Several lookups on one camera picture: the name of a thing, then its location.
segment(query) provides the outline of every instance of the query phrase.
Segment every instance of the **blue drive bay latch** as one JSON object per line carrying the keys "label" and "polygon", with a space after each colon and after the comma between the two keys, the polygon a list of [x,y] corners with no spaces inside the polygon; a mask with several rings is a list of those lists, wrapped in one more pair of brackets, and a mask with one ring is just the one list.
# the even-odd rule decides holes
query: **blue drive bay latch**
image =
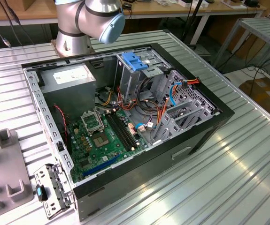
{"label": "blue drive bay latch", "polygon": [[140,57],[135,55],[132,52],[125,52],[122,53],[122,58],[124,59],[124,61],[127,62],[127,64],[129,64],[132,68],[132,70],[134,71],[140,71],[143,69],[147,69],[148,65],[144,64],[141,60]]}

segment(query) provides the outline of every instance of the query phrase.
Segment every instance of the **aluminum profile table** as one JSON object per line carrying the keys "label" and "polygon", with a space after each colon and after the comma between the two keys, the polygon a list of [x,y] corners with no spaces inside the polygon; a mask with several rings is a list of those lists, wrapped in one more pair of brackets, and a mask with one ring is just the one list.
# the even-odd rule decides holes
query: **aluminum profile table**
{"label": "aluminum profile table", "polygon": [[[238,19],[234,27],[230,31],[228,37],[224,41],[223,45],[219,49],[219,52],[217,53],[213,63],[214,67],[220,62],[224,51],[227,49],[227,47],[229,46],[230,42],[232,41],[233,37],[235,36],[236,32],[240,27],[246,29],[247,32],[245,33],[245,35],[243,35],[243,38],[239,41],[234,50],[236,50],[242,45],[244,39],[248,36],[249,33],[256,35],[258,38],[261,38],[263,41],[270,44],[270,18],[262,17],[262,18]],[[264,55],[268,55],[269,52],[270,48],[268,48],[268,50]]]}
{"label": "aluminum profile table", "polygon": [[[98,51],[159,43],[234,112],[195,154],[89,217],[87,225],[270,224],[270,115],[190,48],[164,31],[122,35]],[[56,58],[51,44],[0,49],[0,129],[15,129],[33,173],[54,158],[42,133],[20,64]],[[77,224],[73,209],[48,221],[35,198],[0,216],[2,224]]]}

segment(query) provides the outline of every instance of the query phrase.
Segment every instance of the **red cable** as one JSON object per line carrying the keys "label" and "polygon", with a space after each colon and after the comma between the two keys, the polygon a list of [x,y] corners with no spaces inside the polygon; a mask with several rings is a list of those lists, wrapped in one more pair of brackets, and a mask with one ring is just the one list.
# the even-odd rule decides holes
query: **red cable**
{"label": "red cable", "polygon": [[62,115],[62,117],[63,117],[63,120],[64,120],[64,127],[65,127],[65,143],[67,144],[67,136],[68,136],[68,133],[67,133],[67,125],[66,125],[66,119],[65,119],[64,113],[63,113],[63,111],[62,111],[57,105],[54,105],[54,106],[55,106],[55,108],[56,108],[57,110],[60,111],[60,113],[61,113],[61,115]]}

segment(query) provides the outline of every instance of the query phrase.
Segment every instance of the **wooden table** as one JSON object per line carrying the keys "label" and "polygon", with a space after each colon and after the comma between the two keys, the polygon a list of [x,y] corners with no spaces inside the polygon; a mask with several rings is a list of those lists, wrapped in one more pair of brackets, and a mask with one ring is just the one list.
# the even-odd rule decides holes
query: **wooden table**
{"label": "wooden table", "polygon": [[[191,44],[196,44],[201,35],[202,30],[210,15],[234,15],[234,14],[255,14],[255,17],[260,17],[266,10],[265,7],[248,8],[248,9],[232,9],[220,0],[209,4],[207,8],[200,8],[197,16],[202,16],[199,26],[191,40]],[[132,19],[143,18],[167,18],[167,17],[182,17],[188,16],[189,8],[184,8],[179,4],[172,4],[170,6],[162,6],[152,2],[135,2],[132,5]],[[56,8],[53,0],[36,0],[25,12],[16,11],[21,24],[44,24],[57,23]],[[130,12],[124,11],[126,19],[130,18]],[[5,17],[4,12],[0,8],[0,26],[8,26],[9,23]]]}

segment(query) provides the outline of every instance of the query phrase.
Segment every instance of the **ram slot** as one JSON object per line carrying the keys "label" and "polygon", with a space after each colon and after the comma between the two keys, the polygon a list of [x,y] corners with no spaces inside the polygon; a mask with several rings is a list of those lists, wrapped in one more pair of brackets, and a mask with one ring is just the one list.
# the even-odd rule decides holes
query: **ram slot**
{"label": "ram slot", "polygon": [[132,148],[137,147],[131,134],[125,129],[123,123],[116,115],[110,114],[106,118],[127,151],[131,151]]}

